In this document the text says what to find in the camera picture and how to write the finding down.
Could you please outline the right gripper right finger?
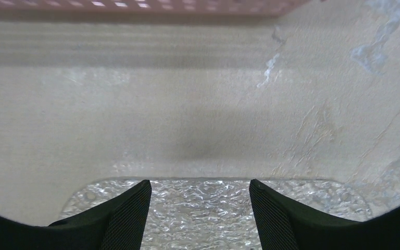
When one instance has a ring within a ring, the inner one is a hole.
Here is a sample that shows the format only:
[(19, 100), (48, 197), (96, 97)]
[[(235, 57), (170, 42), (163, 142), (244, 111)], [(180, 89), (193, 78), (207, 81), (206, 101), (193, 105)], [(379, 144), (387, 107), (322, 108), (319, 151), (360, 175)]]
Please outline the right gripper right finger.
[(297, 202), (257, 179), (249, 194), (262, 249), (400, 249), (400, 206), (359, 222)]

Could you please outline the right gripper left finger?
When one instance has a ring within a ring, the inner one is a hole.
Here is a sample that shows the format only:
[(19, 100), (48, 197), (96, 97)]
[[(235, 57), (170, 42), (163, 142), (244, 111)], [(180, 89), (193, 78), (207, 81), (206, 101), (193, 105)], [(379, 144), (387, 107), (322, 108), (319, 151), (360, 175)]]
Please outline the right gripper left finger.
[(0, 249), (140, 249), (152, 186), (143, 180), (104, 203), (48, 226), (0, 216)]

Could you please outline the clear textured oval tray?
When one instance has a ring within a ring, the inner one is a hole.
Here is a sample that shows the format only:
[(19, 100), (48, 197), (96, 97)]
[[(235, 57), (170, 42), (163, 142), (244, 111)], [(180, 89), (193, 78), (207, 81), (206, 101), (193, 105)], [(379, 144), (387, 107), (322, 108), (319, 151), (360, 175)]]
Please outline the clear textured oval tray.
[[(328, 180), (266, 180), (272, 189), (331, 215), (365, 221), (372, 212), (353, 188)], [(261, 249), (249, 180), (157, 179), (141, 249)]]

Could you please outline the pink plastic basket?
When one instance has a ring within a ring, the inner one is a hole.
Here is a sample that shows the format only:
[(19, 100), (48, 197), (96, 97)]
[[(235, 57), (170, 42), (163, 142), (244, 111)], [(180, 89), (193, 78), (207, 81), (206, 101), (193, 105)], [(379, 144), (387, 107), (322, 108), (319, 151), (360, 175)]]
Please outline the pink plastic basket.
[(282, 16), (309, 1), (0, 0), (0, 9), (112, 13)]

